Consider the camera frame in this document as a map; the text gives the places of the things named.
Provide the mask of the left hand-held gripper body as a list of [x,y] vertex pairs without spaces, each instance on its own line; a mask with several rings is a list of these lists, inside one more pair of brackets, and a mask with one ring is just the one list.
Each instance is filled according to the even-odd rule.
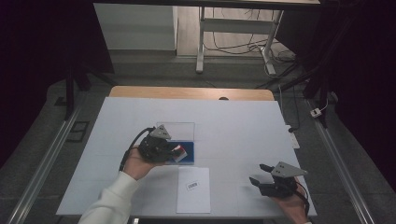
[[168,161],[174,155],[176,145],[169,142],[171,136],[164,125],[147,128],[147,132],[138,146],[142,158],[153,163]]

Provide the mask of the red and white stamp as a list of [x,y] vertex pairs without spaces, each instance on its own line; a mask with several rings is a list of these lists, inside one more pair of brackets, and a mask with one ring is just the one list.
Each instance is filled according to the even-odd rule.
[[184,153],[181,154],[180,156],[174,156],[173,155],[173,160],[174,162],[180,162],[182,161],[185,157],[188,156],[188,153],[186,152],[185,148],[182,145],[177,145],[175,148],[183,148],[184,149]]

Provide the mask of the blue ink pad clear-lid box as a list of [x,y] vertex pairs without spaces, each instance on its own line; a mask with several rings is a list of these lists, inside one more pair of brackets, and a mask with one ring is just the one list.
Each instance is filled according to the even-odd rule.
[[194,165],[194,122],[157,122],[158,126],[163,125],[168,131],[173,145],[182,145],[188,156],[180,162],[174,162],[173,158],[166,162],[167,165]]

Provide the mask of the person's left hand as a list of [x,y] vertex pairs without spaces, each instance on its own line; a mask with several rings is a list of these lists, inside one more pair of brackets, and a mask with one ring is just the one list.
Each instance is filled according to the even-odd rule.
[[162,166],[162,165],[163,162],[152,163],[145,161],[141,157],[137,147],[132,147],[122,171],[125,174],[129,175],[134,180],[139,180],[145,177],[149,173],[149,171],[154,167]]

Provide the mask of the person's right hand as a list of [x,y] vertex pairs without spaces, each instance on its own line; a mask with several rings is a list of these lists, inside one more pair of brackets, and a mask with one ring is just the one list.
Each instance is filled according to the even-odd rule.
[[293,194],[284,199],[272,197],[272,200],[293,224],[305,224],[310,221],[305,213],[305,203],[298,195]]

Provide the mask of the white power strip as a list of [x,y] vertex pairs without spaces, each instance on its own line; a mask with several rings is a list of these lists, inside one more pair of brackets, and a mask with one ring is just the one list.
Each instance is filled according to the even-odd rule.
[[286,129],[290,135],[290,141],[291,141],[292,147],[294,149],[299,149],[300,145],[299,145],[296,135],[294,133],[295,129],[292,128],[290,125],[286,125]]

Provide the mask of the large white table board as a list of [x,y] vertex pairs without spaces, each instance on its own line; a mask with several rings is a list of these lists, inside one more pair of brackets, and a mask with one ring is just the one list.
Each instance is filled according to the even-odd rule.
[[282,212],[251,185],[270,182],[260,164],[296,165],[290,135],[275,101],[169,100],[107,97],[58,208],[79,216],[118,174],[134,138],[157,122],[194,122],[194,165],[209,169],[209,214],[177,213],[177,165],[153,169],[132,199],[132,214],[150,218],[270,218]]

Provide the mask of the white paper sheet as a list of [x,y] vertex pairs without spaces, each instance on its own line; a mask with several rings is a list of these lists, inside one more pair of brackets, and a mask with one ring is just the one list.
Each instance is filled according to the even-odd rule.
[[178,214],[209,214],[210,182],[209,169],[179,167],[177,182]]

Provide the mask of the wooden table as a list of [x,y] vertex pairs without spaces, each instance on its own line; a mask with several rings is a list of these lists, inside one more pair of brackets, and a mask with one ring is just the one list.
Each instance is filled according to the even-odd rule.
[[161,99],[200,99],[218,100],[224,96],[229,100],[239,101],[274,101],[269,90],[248,89],[215,89],[215,88],[182,88],[182,87],[145,87],[116,86],[110,97],[161,98]]

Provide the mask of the black tripod stand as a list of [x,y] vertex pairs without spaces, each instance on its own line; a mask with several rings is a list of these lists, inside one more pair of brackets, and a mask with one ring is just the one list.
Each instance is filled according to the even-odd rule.
[[80,63],[71,65],[66,72],[66,112],[65,112],[65,120],[69,120],[72,116],[72,113],[75,110],[75,89],[74,84],[78,85],[78,88],[81,91],[88,91],[92,84],[88,78],[88,74],[92,74],[95,77],[98,77],[111,87],[115,87],[118,83],[111,79],[109,76],[104,73],[99,72],[97,69],[94,69],[92,66],[87,63]]
[[274,92],[281,93],[282,91],[293,88],[297,84],[308,81],[303,90],[303,97],[305,99],[313,99],[317,93],[319,93],[318,110],[320,115],[317,115],[316,117],[312,116],[312,118],[316,118],[323,128],[328,127],[326,121],[326,109],[329,105],[328,92],[330,72],[328,69],[330,68],[331,61],[331,56],[323,56],[315,67],[304,72],[296,79],[274,89]]

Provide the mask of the white cabinet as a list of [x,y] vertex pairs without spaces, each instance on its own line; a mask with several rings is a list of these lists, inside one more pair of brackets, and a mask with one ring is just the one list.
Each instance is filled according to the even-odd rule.
[[177,7],[95,3],[94,8],[109,49],[177,49]]

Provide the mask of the dark curtain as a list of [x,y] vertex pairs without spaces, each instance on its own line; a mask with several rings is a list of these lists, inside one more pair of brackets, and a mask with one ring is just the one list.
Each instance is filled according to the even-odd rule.
[[339,119],[396,191],[396,0],[319,1],[325,8],[285,11],[277,39],[311,69],[353,20],[324,71]]
[[114,71],[94,0],[0,0],[0,167],[46,102],[72,75]]

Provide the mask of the white-framed desk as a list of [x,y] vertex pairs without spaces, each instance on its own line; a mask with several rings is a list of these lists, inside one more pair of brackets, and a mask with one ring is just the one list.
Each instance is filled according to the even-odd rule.
[[[122,5],[146,5],[146,6],[172,6],[177,7],[195,7],[198,15],[198,43],[197,43],[197,61],[196,72],[198,74],[204,69],[204,36],[206,32],[210,33],[234,33],[234,34],[251,34],[266,35],[267,43],[259,48],[259,52],[264,60],[264,70],[269,75],[273,75],[276,70],[270,59],[270,49],[276,36],[276,31],[282,14],[286,10],[308,10],[320,7],[319,0],[92,0],[93,5],[99,4],[122,4]],[[208,18],[205,10],[208,8],[254,8],[254,9],[272,9],[275,16],[270,21],[256,20],[237,20],[237,19],[220,19],[216,16]]]

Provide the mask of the aluminium floor rail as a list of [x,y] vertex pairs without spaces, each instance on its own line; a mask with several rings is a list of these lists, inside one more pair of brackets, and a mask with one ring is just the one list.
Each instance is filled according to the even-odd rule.
[[329,128],[325,128],[324,125],[319,121],[318,118],[309,116],[315,124],[321,141],[326,147],[327,153],[332,161],[334,169],[336,170],[344,189],[349,196],[349,200],[361,222],[361,224],[376,224],[375,217],[373,216],[367,202],[364,200],[363,195],[355,183],[348,167],[347,163],[342,157],[339,151],[339,147],[334,141],[334,137]]
[[62,122],[59,131],[56,133],[54,139],[50,143],[43,159],[38,164],[31,180],[29,181],[27,187],[25,188],[23,194],[18,200],[16,206],[14,207],[10,217],[8,218],[6,224],[23,224],[27,218],[35,199],[39,191],[42,189],[45,180],[47,179],[53,163],[56,161],[63,145],[69,134],[73,124],[75,123],[78,114],[84,104],[84,100],[81,99],[75,105],[74,111],[71,113],[67,120]]

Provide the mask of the black floor socket frame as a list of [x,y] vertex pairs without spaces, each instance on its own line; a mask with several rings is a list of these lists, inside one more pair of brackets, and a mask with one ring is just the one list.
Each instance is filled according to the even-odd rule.
[[75,121],[69,135],[66,138],[67,142],[81,143],[89,128],[88,121]]

